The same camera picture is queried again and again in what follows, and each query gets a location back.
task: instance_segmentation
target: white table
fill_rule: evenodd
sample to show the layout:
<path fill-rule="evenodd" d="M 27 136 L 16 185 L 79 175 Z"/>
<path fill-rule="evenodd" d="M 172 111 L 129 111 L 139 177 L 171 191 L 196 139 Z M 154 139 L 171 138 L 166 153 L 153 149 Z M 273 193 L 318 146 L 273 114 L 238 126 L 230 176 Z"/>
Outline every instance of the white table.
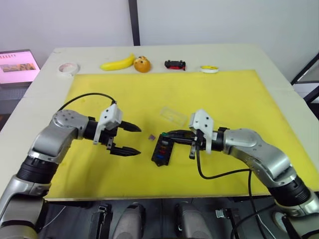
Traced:
<path fill-rule="evenodd" d="M 167 72 L 165 60 L 183 60 L 187 71 L 200 65 L 216 65 L 221 71 L 254 69 L 276 101 L 281 112 L 319 171 L 319 122 L 304 100 L 294 91 L 268 56 L 252 44 L 210 44 L 141 47 L 85 47 L 55 49 L 0 132 L 0 193 L 17 173 L 36 135 L 49 124 L 63 104 L 72 77 L 57 74 L 59 65 L 76 62 L 79 74 L 136 73 L 133 67 L 104 72 L 99 66 L 108 61 L 145 55 L 151 72 Z"/>

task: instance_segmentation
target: white wall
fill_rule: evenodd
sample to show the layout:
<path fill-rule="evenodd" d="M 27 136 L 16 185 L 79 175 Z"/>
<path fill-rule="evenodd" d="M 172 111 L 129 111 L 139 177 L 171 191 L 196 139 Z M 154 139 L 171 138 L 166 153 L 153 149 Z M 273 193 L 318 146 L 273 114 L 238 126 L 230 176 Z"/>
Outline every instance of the white wall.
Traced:
<path fill-rule="evenodd" d="M 31 49 L 42 66 L 55 47 L 132 45 L 127 0 L 2 0 L 0 51 Z"/>
<path fill-rule="evenodd" d="M 318 0 L 138 0 L 138 10 L 141 45 L 256 43 L 289 81 L 319 49 Z"/>

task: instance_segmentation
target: white tape roll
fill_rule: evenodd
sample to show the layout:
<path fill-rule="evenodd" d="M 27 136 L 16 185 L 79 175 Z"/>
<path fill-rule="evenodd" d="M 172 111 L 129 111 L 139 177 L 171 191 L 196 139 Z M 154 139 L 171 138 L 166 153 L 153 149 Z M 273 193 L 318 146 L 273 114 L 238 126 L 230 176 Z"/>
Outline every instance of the white tape roll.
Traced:
<path fill-rule="evenodd" d="M 80 67 L 75 62 L 67 62 L 59 66 L 58 72 L 62 76 L 74 76 L 76 73 L 78 73 L 80 70 Z"/>
<path fill-rule="evenodd" d="M 204 73 L 217 73 L 219 68 L 217 66 L 201 66 L 200 70 Z"/>

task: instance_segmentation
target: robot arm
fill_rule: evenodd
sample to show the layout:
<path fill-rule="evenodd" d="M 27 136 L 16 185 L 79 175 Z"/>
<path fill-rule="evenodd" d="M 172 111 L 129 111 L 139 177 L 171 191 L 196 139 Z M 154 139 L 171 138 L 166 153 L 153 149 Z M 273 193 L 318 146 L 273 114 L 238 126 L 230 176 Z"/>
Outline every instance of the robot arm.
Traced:
<path fill-rule="evenodd" d="M 213 120 L 204 110 L 191 117 L 190 129 L 195 134 L 190 157 L 196 148 L 223 151 L 243 161 L 268 188 L 276 204 L 287 214 L 286 227 L 292 224 L 300 237 L 309 232 L 319 233 L 319 198 L 305 186 L 287 155 L 267 144 L 253 130 L 221 128 L 214 131 Z"/>
<path fill-rule="evenodd" d="M 106 145 L 111 154 L 131 156 L 140 152 L 130 147 L 115 147 L 118 127 L 141 131 L 122 121 L 123 113 L 112 104 L 101 113 L 100 121 L 75 111 L 61 110 L 36 137 L 18 173 L 13 175 L 0 199 L 0 238 L 35 239 L 44 223 L 45 196 L 58 165 L 74 139 L 90 139 Z"/>

